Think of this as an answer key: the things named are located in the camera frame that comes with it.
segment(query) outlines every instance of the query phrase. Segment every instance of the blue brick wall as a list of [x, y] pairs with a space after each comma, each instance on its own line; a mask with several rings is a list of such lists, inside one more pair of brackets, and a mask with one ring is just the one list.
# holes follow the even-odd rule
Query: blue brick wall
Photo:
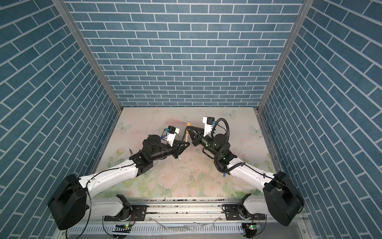
[[1, 0], [0, 36], [0, 238], [50, 238], [47, 200], [117, 112], [50, 0]]
[[381, 13], [315, 0], [262, 112], [320, 238], [382, 238]]
[[257, 106], [302, 0], [65, 1], [123, 106]]

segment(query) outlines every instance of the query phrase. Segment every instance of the floral pattern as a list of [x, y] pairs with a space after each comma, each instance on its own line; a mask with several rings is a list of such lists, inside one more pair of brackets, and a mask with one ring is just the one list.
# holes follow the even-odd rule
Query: floral pattern
[[[169, 125], [184, 132], [187, 122], [203, 127], [202, 117], [225, 118], [230, 126], [231, 151], [245, 162], [274, 172], [253, 108], [124, 108], [99, 163], [97, 172], [115, 166], [142, 148], [147, 135], [160, 135]], [[122, 181], [97, 197], [242, 197], [262, 192], [249, 183], [218, 172], [213, 161], [192, 144], [174, 159], [154, 162], [154, 167], [139, 177]]]

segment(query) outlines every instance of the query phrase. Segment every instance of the metal corner post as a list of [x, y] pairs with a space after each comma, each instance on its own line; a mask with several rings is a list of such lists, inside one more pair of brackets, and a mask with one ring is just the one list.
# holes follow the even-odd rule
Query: metal corner post
[[295, 42], [298, 33], [300, 32], [301, 26], [303, 25], [306, 16], [308, 15], [308, 12], [313, 4], [314, 0], [305, 0], [303, 5], [301, 6], [300, 12], [298, 13], [298, 16], [296, 18], [296, 22], [293, 24], [292, 30], [290, 31], [289, 37], [286, 40], [285, 46], [283, 48], [283, 51], [280, 54], [280, 58], [272, 72], [272, 75], [270, 76], [269, 82], [265, 88], [264, 94], [259, 102], [259, 106], [257, 107], [257, 110], [259, 113], [261, 113], [262, 109], [265, 106], [265, 103], [267, 102], [267, 99], [270, 95], [270, 92], [272, 91], [273, 86], [275, 85], [277, 81], [277, 77], [281, 72], [281, 69], [284, 66], [284, 63], [287, 59], [287, 56], [292, 49], [293, 43]]
[[74, 39], [76, 40], [77, 44], [79, 45], [80, 49], [82, 50], [83, 54], [85, 55], [86, 59], [89, 61], [90, 66], [96, 73], [99, 81], [104, 86], [107, 94], [111, 98], [113, 104], [117, 108], [118, 112], [122, 112], [122, 106], [119, 103], [119, 100], [117, 99], [116, 95], [114, 94], [112, 88], [110, 87], [104, 73], [102, 72], [101, 68], [98, 65], [98, 62], [93, 56], [93, 53], [91, 52], [88, 44], [86, 43], [84, 37], [81, 34], [81, 31], [79, 30], [76, 22], [74, 21], [74, 18], [69, 12], [68, 7], [66, 6], [64, 0], [52, 0], [54, 6], [56, 7], [58, 13], [64, 20], [65, 24], [69, 28], [70, 32], [72, 33]]

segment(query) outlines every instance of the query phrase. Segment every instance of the floral tabletop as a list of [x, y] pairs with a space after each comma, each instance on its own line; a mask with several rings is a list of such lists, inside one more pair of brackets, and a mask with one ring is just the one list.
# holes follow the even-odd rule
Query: floral tabletop
[[[169, 125], [180, 129], [187, 126], [204, 128], [203, 116], [225, 118], [230, 126], [230, 150], [238, 158], [260, 169], [274, 172], [270, 155], [253, 108], [124, 108], [101, 158], [96, 172], [115, 166], [142, 149], [148, 135], [161, 135]], [[249, 183], [218, 172], [212, 159], [202, 153], [202, 147], [192, 144], [178, 159], [169, 156], [154, 162], [146, 173], [118, 183], [97, 197], [242, 197], [251, 192], [261, 194]]]

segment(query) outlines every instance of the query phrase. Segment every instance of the robotic arm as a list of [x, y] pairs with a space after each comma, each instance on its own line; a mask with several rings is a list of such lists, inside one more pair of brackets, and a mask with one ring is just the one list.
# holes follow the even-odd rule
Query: robotic arm
[[131, 216], [131, 205], [123, 195], [113, 198], [93, 198], [99, 192], [126, 179], [137, 177], [153, 167], [153, 161], [178, 156], [190, 145], [175, 139], [178, 128], [169, 126], [167, 143], [158, 135], [143, 141], [143, 148], [125, 162], [96, 174], [77, 178], [74, 174], [63, 179], [48, 207], [60, 230], [68, 229], [82, 218], [117, 216], [126, 220]]
[[[220, 121], [225, 123], [226, 133], [214, 136], [215, 128]], [[219, 172], [239, 177], [263, 191], [269, 213], [280, 224], [289, 225], [294, 216], [304, 207], [303, 197], [289, 177], [281, 171], [277, 174], [266, 172], [237, 158], [230, 151], [228, 143], [230, 130], [225, 119], [220, 118], [215, 121], [213, 117], [204, 117], [203, 123], [205, 123], [204, 128], [187, 126], [192, 144], [203, 146], [202, 152], [214, 160]], [[267, 212], [259, 211], [258, 201], [254, 198], [255, 196], [247, 194], [239, 201], [238, 211], [243, 218], [249, 218], [255, 213], [267, 214]]]

